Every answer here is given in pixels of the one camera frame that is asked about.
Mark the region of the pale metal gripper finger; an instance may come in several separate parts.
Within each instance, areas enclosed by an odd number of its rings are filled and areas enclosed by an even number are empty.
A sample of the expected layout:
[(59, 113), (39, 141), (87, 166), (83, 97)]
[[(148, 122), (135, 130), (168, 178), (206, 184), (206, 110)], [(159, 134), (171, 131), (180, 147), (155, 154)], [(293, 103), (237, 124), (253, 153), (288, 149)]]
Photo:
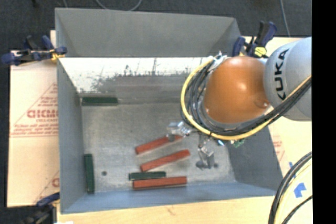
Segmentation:
[(183, 121), (171, 122), (167, 127), (167, 138), (169, 141), (175, 141), (178, 138), (184, 138), (190, 134), (190, 128), (185, 126)]
[(199, 161), (196, 163), (198, 168), (213, 168), (215, 167), (214, 152), (209, 151), (206, 147), (206, 141), (200, 140), (197, 146)]

